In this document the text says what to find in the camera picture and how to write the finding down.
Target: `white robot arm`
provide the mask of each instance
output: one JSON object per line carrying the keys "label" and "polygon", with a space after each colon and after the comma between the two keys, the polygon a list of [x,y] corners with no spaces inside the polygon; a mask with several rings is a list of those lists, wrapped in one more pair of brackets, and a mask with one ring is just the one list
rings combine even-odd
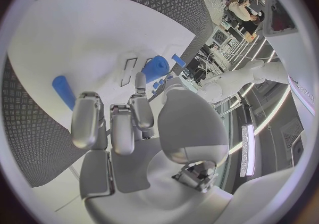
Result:
{"label": "white robot arm", "polygon": [[263,83],[266,79],[288,83],[287,73],[281,62],[249,61],[239,70],[202,81],[204,85],[197,94],[208,102],[217,103],[236,94],[247,83]]}

